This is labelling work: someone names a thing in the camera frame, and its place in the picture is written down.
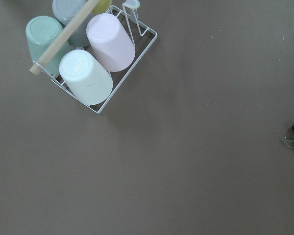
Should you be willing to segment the white cup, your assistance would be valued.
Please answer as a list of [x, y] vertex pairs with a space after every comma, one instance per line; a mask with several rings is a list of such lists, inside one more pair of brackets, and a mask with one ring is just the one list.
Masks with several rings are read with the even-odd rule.
[[59, 64], [59, 72], [73, 95], [85, 105], [100, 104], [112, 92], [111, 75], [85, 50], [68, 52]]

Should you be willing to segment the pink cup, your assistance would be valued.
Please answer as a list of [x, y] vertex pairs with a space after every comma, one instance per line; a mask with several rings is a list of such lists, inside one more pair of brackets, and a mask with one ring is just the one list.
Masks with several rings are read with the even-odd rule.
[[87, 24], [86, 34], [97, 60], [107, 71], [122, 71], [133, 62], [134, 44], [116, 16], [94, 16]]

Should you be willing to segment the yellow cup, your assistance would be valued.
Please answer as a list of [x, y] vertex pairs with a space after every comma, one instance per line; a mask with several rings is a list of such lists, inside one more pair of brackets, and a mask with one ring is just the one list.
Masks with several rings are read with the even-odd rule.
[[97, 5], [93, 8], [92, 13], [98, 15], [105, 13], [112, 4], [112, 0], [99, 0]]

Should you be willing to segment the grey blue cup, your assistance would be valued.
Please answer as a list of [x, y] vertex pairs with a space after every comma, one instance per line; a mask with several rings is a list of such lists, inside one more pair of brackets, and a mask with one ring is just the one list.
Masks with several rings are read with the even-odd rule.
[[[76, 14], [85, 5], [86, 0], [53, 0], [52, 11], [55, 18], [65, 28], [68, 23], [76, 16]], [[93, 13], [91, 12], [83, 23], [76, 29], [70, 36], [68, 42], [74, 47], [86, 47], [90, 45], [86, 34], [88, 22], [92, 19]]]

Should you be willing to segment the mint green cup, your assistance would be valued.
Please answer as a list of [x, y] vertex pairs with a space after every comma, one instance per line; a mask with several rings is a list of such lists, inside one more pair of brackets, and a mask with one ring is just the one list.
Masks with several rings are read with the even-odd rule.
[[[62, 31], [63, 27], [60, 22], [52, 17], [38, 16], [31, 19], [25, 29], [31, 59], [38, 62], [40, 56]], [[45, 66], [46, 71], [50, 74], [59, 74], [60, 61], [71, 50], [71, 45], [65, 42], [62, 48]]]

